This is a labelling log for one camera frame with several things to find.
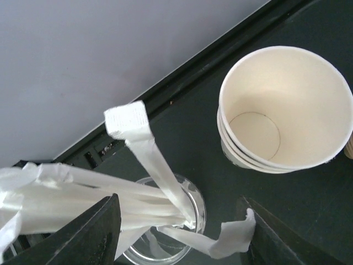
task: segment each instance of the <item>dark tabletop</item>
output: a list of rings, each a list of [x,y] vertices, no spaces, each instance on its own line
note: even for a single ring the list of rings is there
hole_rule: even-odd
[[[330,61],[353,87],[353,1],[314,1],[230,57],[151,120],[156,142],[174,172],[201,190],[207,209],[205,235],[218,238],[234,220],[240,195],[253,198],[300,236],[353,264],[353,161],[339,154],[316,168],[282,175],[241,169],[223,155],[216,125],[218,93],[227,71],[245,54],[272,45],[298,46]],[[96,168],[133,181],[146,176],[127,148]],[[213,260],[192,251],[180,264],[238,264],[238,255]]]

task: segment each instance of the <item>black table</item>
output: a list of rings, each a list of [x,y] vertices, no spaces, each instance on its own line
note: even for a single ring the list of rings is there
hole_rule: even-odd
[[[352,0],[273,0],[145,95],[162,154],[174,172],[190,179],[204,195],[205,235],[218,238],[221,222],[234,220],[236,200],[246,195],[309,242],[353,264],[353,161],[341,153],[326,165],[282,175],[241,169],[223,155],[216,125],[218,93],[226,73],[242,56],[261,47],[311,50],[337,67],[353,87],[352,14]],[[98,156],[89,141],[102,137],[109,141],[100,132],[79,149],[85,150],[91,165],[93,161],[92,168],[98,165],[94,170],[132,181],[146,176],[122,144],[111,144],[110,155],[100,153],[95,160]],[[79,160],[71,156],[63,161],[79,165]],[[180,264],[238,262],[238,255],[213,260],[192,251]]]

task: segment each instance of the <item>gray wall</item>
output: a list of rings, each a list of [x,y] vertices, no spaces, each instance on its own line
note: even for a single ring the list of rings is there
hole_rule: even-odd
[[[55,158],[266,2],[0,1],[0,167]]]

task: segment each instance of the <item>straw wrapper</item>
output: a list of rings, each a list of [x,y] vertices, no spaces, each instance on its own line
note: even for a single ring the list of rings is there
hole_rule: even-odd
[[[142,119],[136,122],[136,115]],[[0,169],[1,253],[19,234],[55,232],[112,193],[118,194],[121,208],[115,258],[144,233],[151,250],[163,257],[165,253],[149,233],[152,226],[212,258],[247,251],[255,229],[251,209],[246,220],[223,223],[218,240],[178,228],[195,226],[193,205],[154,141],[142,102],[114,108],[105,116],[108,133],[126,140],[159,188],[60,163]]]

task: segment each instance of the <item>glass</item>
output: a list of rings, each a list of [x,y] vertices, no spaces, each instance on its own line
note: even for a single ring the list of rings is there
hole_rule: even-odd
[[[178,174],[175,174],[175,177],[190,198],[196,217],[194,229],[189,229],[186,226],[181,229],[203,234],[206,225],[204,199],[196,186],[188,179]],[[137,183],[157,187],[151,177],[140,179]],[[136,265],[173,265],[185,257],[190,250],[191,247],[158,232],[155,227],[152,227],[125,251],[124,256]]]

